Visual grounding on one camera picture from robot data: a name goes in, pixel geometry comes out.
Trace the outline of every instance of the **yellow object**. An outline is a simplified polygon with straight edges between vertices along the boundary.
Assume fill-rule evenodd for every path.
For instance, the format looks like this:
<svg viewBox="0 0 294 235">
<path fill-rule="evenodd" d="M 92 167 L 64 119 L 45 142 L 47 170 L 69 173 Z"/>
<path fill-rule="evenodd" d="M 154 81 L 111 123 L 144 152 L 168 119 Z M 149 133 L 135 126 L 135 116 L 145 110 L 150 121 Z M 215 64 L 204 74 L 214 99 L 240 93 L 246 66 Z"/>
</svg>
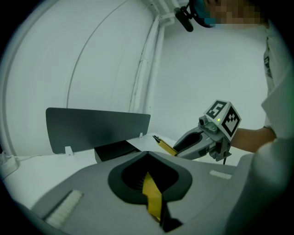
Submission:
<svg viewBox="0 0 294 235">
<path fill-rule="evenodd" d="M 174 150 L 172 147 L 170 147 L 167 143 L 165 143 L 162 139 L 159 139 L 160 142 L 158 145 L 162 147 L 165 151 L 167 151 L 170 155 L 175 156 L 177 154 L 177 151 Z"/>
<path fill-rule="evenodd" d="M 148 212 L 160 220 L 162 196 L 149 172 L 147 172 L 144 179 L 143 194 L 146 195 L 148 199 Z"/>
</svg>

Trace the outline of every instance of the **forearm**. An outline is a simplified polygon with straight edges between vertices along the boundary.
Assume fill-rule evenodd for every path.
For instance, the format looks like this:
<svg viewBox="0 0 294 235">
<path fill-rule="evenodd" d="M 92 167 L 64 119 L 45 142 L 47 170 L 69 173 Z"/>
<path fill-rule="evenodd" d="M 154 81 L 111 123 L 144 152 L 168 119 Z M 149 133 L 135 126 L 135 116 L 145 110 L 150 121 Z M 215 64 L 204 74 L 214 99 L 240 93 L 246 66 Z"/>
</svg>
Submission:
<svg viewBox="0 0 294 235">
<path fill-rule="evenodd" d="M 238 128 L 232 139 L 232 146 L 248 152 L 256 152 L 264 144 L 273 142 L 275 138 L 275 133 L 269 128 L 259 130 Z"/>
</svg>

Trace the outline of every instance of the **white plug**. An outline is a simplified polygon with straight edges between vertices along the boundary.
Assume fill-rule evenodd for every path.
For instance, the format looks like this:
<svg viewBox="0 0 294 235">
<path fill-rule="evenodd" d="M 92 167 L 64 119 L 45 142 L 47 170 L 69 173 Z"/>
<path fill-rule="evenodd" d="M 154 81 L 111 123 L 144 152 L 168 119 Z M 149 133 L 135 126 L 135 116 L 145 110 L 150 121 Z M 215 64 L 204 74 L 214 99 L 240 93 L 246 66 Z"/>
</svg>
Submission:
<svg viewBox="0 0 294 235">
<path fill-rule="evenodd" d="M 13 155 L 7 156 L 4 152 L 0 154 L 0 175 L 1 179 L 6 178 L 12 172 L 17 170 L 18 163 Z"/>
</svg>

